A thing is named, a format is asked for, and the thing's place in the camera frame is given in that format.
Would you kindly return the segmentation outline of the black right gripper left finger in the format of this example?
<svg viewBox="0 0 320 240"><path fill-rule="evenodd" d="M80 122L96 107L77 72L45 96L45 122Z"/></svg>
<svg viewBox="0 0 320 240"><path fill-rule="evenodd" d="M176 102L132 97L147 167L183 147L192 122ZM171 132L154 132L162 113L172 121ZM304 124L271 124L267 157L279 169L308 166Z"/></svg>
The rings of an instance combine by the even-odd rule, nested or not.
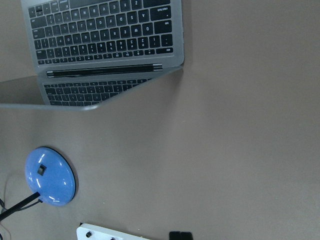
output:
<svg viewBox="0 0 320 240"><path fill-rule="evenodd" d="M169 240L182 240L182 235L180 231L171 231L169 233Z"/></svg>

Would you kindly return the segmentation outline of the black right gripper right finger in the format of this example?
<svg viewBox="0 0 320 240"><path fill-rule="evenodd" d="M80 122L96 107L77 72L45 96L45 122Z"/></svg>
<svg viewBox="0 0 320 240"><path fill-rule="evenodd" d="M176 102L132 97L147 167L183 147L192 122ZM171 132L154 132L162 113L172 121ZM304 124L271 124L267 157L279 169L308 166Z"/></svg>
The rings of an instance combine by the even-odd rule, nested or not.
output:
<svg viewBox="0 0 320 240"><path fill-rule="evenodd" d="M182 240L193 240L193 235L191 232L182 232L181 239Z"/></svg>

